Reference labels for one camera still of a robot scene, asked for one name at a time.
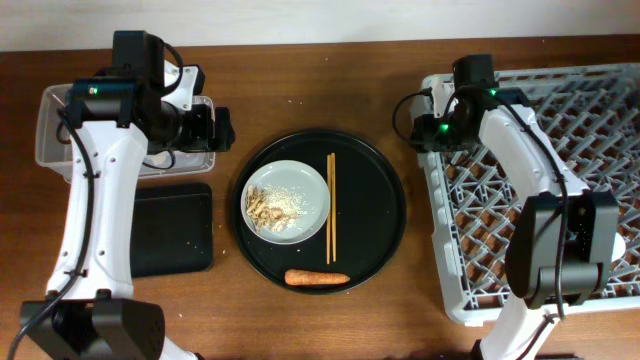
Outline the blue cup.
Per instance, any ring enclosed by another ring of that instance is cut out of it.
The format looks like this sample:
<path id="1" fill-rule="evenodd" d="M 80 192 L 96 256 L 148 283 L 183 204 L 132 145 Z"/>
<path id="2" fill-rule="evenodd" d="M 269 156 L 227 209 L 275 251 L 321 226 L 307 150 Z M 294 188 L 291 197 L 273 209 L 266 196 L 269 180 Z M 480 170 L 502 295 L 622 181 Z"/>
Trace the blue cup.
<path id="1" fill-rule="evenodd" d="M 611 261 L 615 262 L 622 258 L 626 252 L 625 238 L 619 234 L 615 234 Z"/>

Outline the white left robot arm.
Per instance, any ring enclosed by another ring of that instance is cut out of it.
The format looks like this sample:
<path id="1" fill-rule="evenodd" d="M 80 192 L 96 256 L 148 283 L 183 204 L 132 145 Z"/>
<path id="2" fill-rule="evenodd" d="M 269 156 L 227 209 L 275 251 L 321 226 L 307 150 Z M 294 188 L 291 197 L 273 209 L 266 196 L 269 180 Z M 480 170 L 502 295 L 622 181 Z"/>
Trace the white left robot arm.
<path id="1" fill-rule="evenodd" d="M 160 306 L 133 298 L 130 243 L 144 158 L 165 150 L 223 152 L 225 107 L 194 104 L 197 85 L 128 77 L 76 81 L 56 113 L 71 137 L 65 231 L 46 297 L 21 308 L 8 356 L 29 337 L 53 359 L 193 359 L 165 333 Z"/>

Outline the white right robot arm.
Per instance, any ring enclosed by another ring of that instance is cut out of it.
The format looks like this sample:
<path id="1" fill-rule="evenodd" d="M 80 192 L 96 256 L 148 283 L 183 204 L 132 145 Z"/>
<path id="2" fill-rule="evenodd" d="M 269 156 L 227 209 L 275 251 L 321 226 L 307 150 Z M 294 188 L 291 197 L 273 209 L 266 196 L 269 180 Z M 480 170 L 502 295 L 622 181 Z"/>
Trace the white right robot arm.
<path id="1" fill-rule="evenodd" d="M 567 167 L 541 130 L 523 90 L 503 87 L 489 54 L 467 55 L 452 77 L 425 78 L 410 94 L 419 152 L 487 148 L 515 189 L 522 210 L 505 255 L 510 293 L 473 359 L 532 359 L 573 306 L 605 288 L 617 245 L 619 205 Z"/>

